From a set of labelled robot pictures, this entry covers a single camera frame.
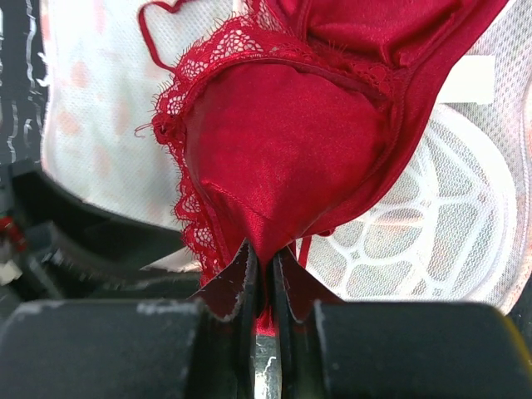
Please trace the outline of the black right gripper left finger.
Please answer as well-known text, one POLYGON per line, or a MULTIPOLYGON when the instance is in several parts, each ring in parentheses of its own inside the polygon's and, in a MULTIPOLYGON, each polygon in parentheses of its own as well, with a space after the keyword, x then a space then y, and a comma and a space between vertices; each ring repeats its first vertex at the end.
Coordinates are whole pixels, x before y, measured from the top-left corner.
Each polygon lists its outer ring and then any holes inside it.
POLYGON ((251 398, 258 258, 187 300, 40 300, 1 328, 4 398, 251 398))

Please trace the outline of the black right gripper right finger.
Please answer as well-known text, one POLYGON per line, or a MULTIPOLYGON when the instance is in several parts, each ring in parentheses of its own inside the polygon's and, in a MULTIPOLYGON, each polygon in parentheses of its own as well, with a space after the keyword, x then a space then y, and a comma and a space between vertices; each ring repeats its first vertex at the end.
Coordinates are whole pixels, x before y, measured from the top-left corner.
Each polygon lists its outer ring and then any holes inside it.
POLYGON ((528 398, 531 356, 482 303, 345 302, 289 249, 272 262, 284 398, 528 398))

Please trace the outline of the pink floral mesh laundry bag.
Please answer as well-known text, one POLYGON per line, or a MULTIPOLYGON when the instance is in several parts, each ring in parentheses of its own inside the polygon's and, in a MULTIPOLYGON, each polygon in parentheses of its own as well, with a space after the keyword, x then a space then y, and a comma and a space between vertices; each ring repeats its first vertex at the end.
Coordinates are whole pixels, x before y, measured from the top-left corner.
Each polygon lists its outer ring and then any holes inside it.
MULTIPOLYGON (((146 128, 168 74, 139 1, 43 1, 42 168, 87 203, 181 229, 180 172, 146 128)), ((345 300, 473 300, 509 312, 531 275, 531 4, 511 1, 446 80, 389 193, 309 271, 345 300)))

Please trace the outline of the red lace bra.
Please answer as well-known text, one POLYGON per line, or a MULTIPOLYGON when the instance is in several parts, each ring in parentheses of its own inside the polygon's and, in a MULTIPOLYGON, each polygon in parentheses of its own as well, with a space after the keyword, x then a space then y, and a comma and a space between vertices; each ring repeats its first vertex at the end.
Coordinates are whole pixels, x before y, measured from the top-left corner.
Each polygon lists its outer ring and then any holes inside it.
POLYGON ((282 248, 368 211, 397 181, 452 67, 502 1, 247 1, 174 64, 151 125, 209 281, 244 240, 282 248))

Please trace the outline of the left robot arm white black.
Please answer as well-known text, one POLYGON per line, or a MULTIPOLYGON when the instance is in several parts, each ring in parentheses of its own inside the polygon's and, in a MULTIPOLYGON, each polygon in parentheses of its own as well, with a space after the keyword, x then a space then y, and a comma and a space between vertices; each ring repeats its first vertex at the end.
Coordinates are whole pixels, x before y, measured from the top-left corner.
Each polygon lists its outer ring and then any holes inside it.
POLYGON ((1 168, 1 260, 24 299, 187 298, 178 231, 126 218, 68 193, 31 160, 1 168))

